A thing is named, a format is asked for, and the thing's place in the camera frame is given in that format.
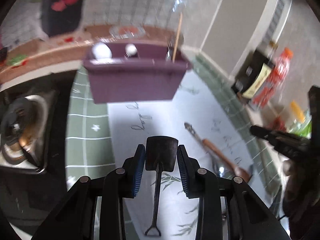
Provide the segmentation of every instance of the vent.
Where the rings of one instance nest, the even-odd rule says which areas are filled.
[[[273,33],[275,32],[275,30],[276,30],[276,28],[278,26],[280,17],[281,17],[282,12],[283,12],[283,8],[284,8],[284,1],[283,0],[278,0],[277,6],[276,6],[276,10],[275,10],[275,12],[273,14],[273,17],[272,17],[272,20],[270,22],[269,28],[268,28],[268,30],[266,32],[266,35],[263,38],[263,41],[265,43],[267,43],[267,44],[272,40]]]

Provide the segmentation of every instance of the wooden stick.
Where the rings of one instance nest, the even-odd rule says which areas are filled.
[[[178,48],[178,43],[179,43],[179,38],[180,38],[181,24],[182,24],[182,13],[180,13],[179,25],[178,25],[177,36],[176,36],[176,42],[175,42],[174,48],[173,48],[173,55],[172,55],[172,61],[173,62],[176,59],[177,48]]]

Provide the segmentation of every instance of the yellow bottle label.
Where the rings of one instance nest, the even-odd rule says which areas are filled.
[[[251,85],[251,87],[249,87],[247,89],[247,91],[245,91],[242,94],[242,96],[244,98],[251,99],[254,96],[254,94],[258,91],[258,89],[262,86],[262,84],[267,79],[267,77],[270,75],[270,73],[271,73],[271,68],[267,64],[264,63],[259,76],[256,78],[256,80]]]

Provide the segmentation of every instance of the wooden spoon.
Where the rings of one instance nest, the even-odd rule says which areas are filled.
[[[223,160],[230,168],[233,170],[236,176],[241,177],[246,183],[249,182],[252,175],[250,175],[245,169],[240,168],[238,165],[234,164],[230,161],[225,155],[220,151],[212,142],[208,139],[203,139],[202,143],[207,146],[210,150],[212,150],[221,160]]]

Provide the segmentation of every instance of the bottle cap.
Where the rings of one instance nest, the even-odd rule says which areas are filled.
[[[289,48],[285,47],[285,48],[284,48],[284,52],[285,52],[285,54],[287,54],[287,56],[288,56],[289,59],[292,59],[292,57],[293,57],[293,52],[292,52],[292,50],[290,50]]]
[[[300,106],[297,104],[296,101],[293,100],[290,103],[290,108],[297,120],[300,123],[304,123],[304,121],[306,120],[306,116],[304,115],[303,111],[301,110]]]
[[[130,57],[136,55],[138,50],[134,44],[130,43],[125,46],[125,52]]]
[[[103,42],[96,43],[92,48],[92,53],[96,59],[111,58],[112,52]]]

